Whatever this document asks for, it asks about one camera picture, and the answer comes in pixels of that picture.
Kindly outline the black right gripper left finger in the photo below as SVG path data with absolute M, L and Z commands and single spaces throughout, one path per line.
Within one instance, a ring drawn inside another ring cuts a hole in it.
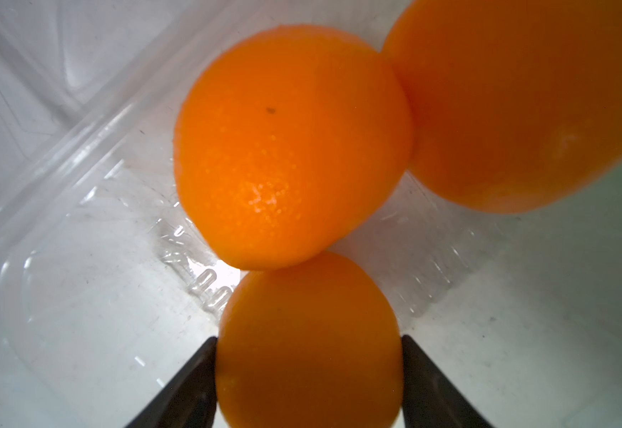
M 216 344 L 209 337 L 127 428 L 208 428 L 216 415 Z

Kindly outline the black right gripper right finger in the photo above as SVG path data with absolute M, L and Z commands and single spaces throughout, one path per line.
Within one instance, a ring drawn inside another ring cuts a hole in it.
M 410 428 L 492 428 L 410 335 L 401 338 L 404 367 L 402 413 Z

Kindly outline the orange clamshell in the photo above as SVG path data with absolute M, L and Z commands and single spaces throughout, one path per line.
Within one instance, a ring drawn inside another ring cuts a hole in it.
M 281 26 L 227 49 L 195 81 L 175 123 L 177 196 L 218 258 L 278 269 L 368 219 L 413 146 L 383 56 L 342 30 Z
M 236 286 L 216 348 L 229 426 L 390 427 L 403 389 L 398 321 L 353 261 L 321 253 Z

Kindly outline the orange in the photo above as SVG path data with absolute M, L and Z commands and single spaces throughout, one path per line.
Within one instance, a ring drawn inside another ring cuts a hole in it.
M 414 115 L 411 173 L 522 213 L 622 160 L 622 1 L 414 1 L 382 46 Z

